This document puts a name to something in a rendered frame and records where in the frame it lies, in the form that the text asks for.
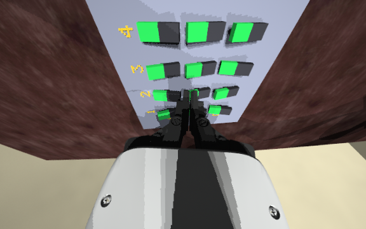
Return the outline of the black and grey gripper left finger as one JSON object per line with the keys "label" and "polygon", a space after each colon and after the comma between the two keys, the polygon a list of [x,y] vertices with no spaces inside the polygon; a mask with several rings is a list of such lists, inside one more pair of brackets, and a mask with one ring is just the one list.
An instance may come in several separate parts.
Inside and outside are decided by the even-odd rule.
{"label": "black and grey gripper left finger", "polygon": [[184,90],[183,101],[177,101],[175,116],[170,119],[169,124],[153,135],[143,135],[127,139],[124,150],[137,146],[180,148],[183,136],[188,131],[189,97],[190,92]]}

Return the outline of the grey switch panel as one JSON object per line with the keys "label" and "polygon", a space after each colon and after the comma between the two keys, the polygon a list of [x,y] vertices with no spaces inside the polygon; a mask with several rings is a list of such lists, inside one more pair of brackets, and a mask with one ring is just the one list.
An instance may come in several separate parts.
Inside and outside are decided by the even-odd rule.
{"label": "grey switch panel", "polygon": [[[184,90],[205,118],[237,122],[310,0],[86,0],[143,129]],[[149,77],[149,78],[148,78]]]}

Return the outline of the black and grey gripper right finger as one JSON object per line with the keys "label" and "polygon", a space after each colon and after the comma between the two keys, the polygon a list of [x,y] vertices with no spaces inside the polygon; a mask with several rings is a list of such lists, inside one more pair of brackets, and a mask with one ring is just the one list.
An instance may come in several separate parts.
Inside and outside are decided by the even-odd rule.
{"label": "black and grey gripper right finger", "polygon": [[246,153],[255,157],[254,148],[246,143],[227,140],[205,118],[203,101],[198,101],[198,91],[191,92],[189,131],[194,136],[196,149],[227,150]]}

